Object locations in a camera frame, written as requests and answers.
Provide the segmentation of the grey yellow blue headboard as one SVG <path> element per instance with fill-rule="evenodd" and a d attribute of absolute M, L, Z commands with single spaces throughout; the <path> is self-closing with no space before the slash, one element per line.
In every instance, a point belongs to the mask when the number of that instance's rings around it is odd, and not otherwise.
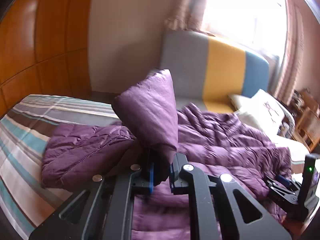
<path fill-rule="evenodd" d="M 194 31 L 165 32 L 160 69 L 171 72 L 177 109 L 232 113 L 229 95 L 250 98 L 269 81 L 263 57 Z"/>

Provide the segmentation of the wooden wardrobe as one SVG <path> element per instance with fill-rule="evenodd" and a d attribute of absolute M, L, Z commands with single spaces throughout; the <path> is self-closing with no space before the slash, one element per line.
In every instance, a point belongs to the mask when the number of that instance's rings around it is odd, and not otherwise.
<path fill-rule="evenodd" d="M 1 114 L 30 94 L 89 98 L 91 0 L 14 0 L 1 20 Z"/>

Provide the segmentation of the purple quilted down jacket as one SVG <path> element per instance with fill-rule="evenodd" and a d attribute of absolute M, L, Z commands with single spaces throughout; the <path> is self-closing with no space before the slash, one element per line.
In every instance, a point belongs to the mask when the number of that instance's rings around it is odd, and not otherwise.
<path fill-rule="evenodd" d="M 291 176 L 287 148 L 278 147 L 232 113 L 176 108 L 171 74 L 161 70 L 117 96 L 118 122 L 107 126 L 60 124 L 42 159 L 42 185 L 73 192 L 95 175 L 114 176 L 133 164 L 154 164 L 155 189 L 137 196 L 133 239 L 189 239 L 188 197 L 170 192 L 176 153 L 206 174 L 230 174 L 277 221 L 284 211 L 268 200 L 266 176 Z"/>

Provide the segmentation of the cluttered wooden desk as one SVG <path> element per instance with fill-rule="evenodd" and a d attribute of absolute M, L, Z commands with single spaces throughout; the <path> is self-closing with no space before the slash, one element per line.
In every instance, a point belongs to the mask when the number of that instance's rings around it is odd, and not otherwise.
<path fill-rule="evenodd" d="M 308 88 L 303 88 L 300 91 L 295 90 L 291 105 L 300 113 L 309 108 L 313 113 L 319 115 L 319 103 L 313 98 Z"/>

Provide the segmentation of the white embroidered pillow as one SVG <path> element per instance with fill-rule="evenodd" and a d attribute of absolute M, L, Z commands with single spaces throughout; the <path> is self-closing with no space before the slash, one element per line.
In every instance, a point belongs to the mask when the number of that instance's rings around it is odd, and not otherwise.
<path fill-rule="evenodd" d="M 285 117 L 277 100 L 262 89 L 241 106 L 236 115 L 242 123 L 266 135 L 277 135 Z"/>

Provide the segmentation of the pink floral curtain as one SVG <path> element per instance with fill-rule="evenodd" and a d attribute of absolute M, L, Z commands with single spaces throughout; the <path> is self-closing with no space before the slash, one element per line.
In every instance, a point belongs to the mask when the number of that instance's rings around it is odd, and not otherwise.
<path fill-rule="evenodd" d="M 204 12 L 207 0 L 174 0 L 174 5 L 164 26 L 169 30 L 188 30 L 211 35 L 204 29 Z"/>

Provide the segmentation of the striped bed sheet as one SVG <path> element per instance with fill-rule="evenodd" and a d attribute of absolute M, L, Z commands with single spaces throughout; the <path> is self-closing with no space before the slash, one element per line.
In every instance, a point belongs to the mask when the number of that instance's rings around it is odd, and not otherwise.
<path fill-rule="evenodd" d="M 111 105 L 57 95 L 30 94 L 1 118 L 1 210 L 21 239 L 71 194 L 41 185 L 44 150 L 60 123 L 107 126 Z"/>

